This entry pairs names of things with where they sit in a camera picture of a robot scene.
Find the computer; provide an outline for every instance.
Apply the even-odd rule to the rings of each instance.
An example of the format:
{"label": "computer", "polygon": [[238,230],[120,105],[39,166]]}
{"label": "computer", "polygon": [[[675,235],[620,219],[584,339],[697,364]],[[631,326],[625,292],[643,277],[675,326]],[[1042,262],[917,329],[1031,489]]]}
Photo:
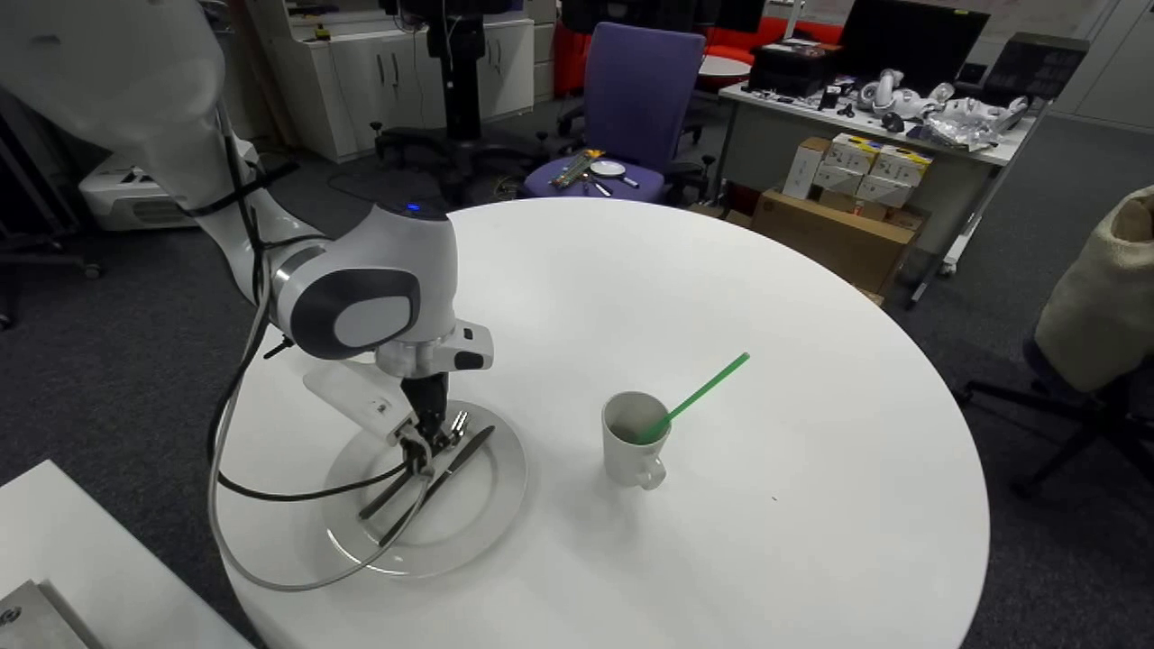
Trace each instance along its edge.
{"label": "computer", "polygon": [[912,0],[856,0],[845,23],[836,74],[874,81],[900,70],[904,87],[925,93],[951,84],[987,13]]}

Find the white cup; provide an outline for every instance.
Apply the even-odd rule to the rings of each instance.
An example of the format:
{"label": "white cup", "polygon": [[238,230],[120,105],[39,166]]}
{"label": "white cup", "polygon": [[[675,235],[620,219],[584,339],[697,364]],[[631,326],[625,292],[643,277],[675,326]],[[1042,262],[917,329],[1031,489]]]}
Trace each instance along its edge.
{"label": "white cup", "polygon": [[660,448],[672,432],[666,408],[649,392],[615,392],[601,412],[604,477],[615,488],[652,489],[663,480]]}

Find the green straw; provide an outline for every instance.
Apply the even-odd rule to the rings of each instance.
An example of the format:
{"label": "green straw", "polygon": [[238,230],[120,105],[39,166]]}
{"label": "green straw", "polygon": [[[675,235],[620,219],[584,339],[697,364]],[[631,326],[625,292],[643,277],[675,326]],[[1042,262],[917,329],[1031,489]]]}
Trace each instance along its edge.
{"label": "green straw", "polygon": [[734,361],[727,361],[715,380],[707,380],[697,392],[689,392],[675,412],[666,412],[663,418],[655,418],[643,445],[655,445],[655,438],[680,416],[689,412],[701,398],[707,398],[715,385],[721,385],[732,370],[740,370],[749,361],[749,355],[740,355]]}

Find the gray carpet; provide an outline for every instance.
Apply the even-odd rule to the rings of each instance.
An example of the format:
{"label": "gray carpet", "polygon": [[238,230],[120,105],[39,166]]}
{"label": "gray carpet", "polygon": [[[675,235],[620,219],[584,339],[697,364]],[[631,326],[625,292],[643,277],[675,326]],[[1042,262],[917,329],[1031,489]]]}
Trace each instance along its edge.
{"label": "gray carpet", "polygon": [[[499,131],[533,135],[550,114],[554,110],[533,113]],[[703,114],[703,153],[716,153],[721,114]],[[1086,153],[1115,174],[1056,166],[1060,155]],[[1100,211],[1154,170],[1132,155],[1132,141],[1072,125],[1031,155],[1028,176],[999,200],[964,273],[939,285],[921,310],[897,313],[951,382],[1028,382],[1012,346],[1048,283]],[[321,230],[344,235],[369,211],[338,191],[350,170],[306,162],[274,196]],[[210,403],[238,356],[250,305],[193,230],[91,235],[71,249],[102,260],[109,273],[23,273],[23,329],[0,336],[0,483],[55,458],[250,632],[203,513]],[[990,494],[990,566],[970,649],[1144,649],[1154,640],[1154,488],[1096,448],[1037,500],[1011,494],[1062,432],[1031,416],[973,416]]]}

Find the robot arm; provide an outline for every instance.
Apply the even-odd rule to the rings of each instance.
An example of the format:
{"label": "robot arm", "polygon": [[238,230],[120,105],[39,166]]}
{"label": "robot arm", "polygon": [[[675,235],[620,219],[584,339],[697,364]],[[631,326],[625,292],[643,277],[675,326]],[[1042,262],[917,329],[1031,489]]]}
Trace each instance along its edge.
{"label": "robot arm", "polygon": [[0,84],[61,131],[138,153],[182,211],[221,207],[203,212],[199,229],[221,245],[235,285],[257,299],[257,277],[274,283],[274,326],[312,356],[375,351],[378,369],[405,380],[433,430],[445,370],[490,364],[490,336],[459,326],[451,310],[459,260],[445,212],[372,211],[362,229],[323,242],[264,189],[225,202],[235,196],[235,174],[252,179],[252,170],[235,159],[227,125],[214,119],[225,53],[199,4],[0,4]]}

